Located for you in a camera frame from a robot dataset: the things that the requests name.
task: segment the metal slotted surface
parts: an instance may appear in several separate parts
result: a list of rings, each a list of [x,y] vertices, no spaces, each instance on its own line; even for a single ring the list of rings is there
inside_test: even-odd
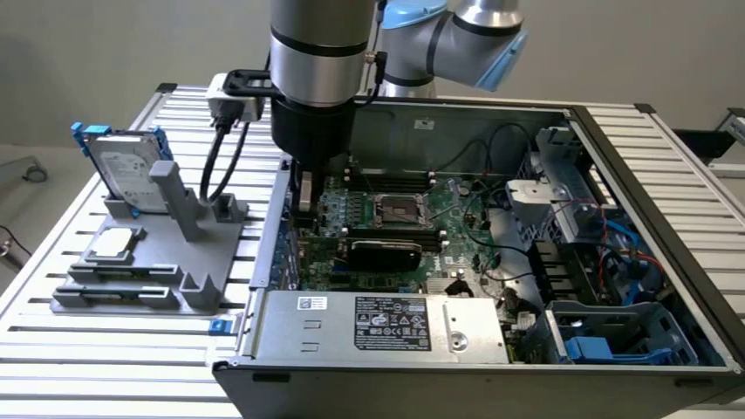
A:
[[[181,86],[170,94],[156,94],[132,126],[141,129],[160,125],[166,130],[181,176],[192,188],[197,187],[214,133],[204,92],[201,88]],[[664,136],[632,106],[596,105],[590,112],[649,193],[657,195],[657,204],[673,217],[670,223],[681,226],[681,237],[706,264],[718,269],[722,261],[709,256],[721,254],[717,245],[722,247],[726,243],[728,249],[745,251],[745,240],[732,234],[741,226],[734,224],[726,208],[696,183],[697,174],[676,158],[676,149],[666,145]],[[266,113],[264,120],[252,124],[244,158],[226,188],[250,202],[250,211],[216,316],[221,318],[240,313],[248,300],[248,281],[280,158],[268,117]],[[236,140],[237,132],[225,137],[213,187]],[[661,160],[648,158],[657,151]],[[89,164],[82,157],[80,164]],[[208,318],[62,316],[49,311],[52,290],[64,281],[68,266],[77,261],[104,220],[104,194],[105,188],[94,176],[0,298],[0,417],[237,418],[240,414],[205,367],[208,359],[232,351],[234,337],[206,336]],[[714,230],[702,229],[701,225],[712,225]],[[742,285],[737,288],[740,274],[709,271],[728,298],[738,296],[728,290],[742,290]],[[738,407],[745,409],[745,402],[726,409]],[[688,410],[670,417],[740,416],[741,412],[718,409]]]

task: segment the white wall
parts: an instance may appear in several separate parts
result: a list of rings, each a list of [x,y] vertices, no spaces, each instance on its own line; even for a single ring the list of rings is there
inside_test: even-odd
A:
[[[0,142],[126,126],[161,81],[262,65],[270,0],[0,0]],[[745,106],[741,0],[521,0],[528,49],[497,96],[648,102],[677,127]],[[484,94],[442,82],[440,94]]]

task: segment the motherboard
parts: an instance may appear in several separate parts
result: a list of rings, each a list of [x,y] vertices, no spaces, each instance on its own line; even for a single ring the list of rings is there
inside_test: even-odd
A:
[[[464,295],[498,293],[484,275],[498,254],[469,238],[492,244],[481,191],[460,178],[428,186],[390,192],[370,183],[353,190],[344,178],[326,178],[317,225],[298,229],[301,289],[453,295],[446,288],[458,282],[468,284],[456,290]]]

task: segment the power supply label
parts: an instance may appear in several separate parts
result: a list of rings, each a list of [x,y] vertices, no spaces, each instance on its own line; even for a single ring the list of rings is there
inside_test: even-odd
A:
[[[356,297],[354,346],[362,351],[432,351],[426,299]]]

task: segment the floor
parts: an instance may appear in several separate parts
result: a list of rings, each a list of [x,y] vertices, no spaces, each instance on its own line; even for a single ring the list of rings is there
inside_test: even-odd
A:
[[[93,167],[73,147],[0,146],[0,164],[27,155],[41,161],[49,178],[43,183],[23,179],[0,183],[0,224],[33,251],[93,175]],[[0,292],[13,277],[15,273],[0,264]]]

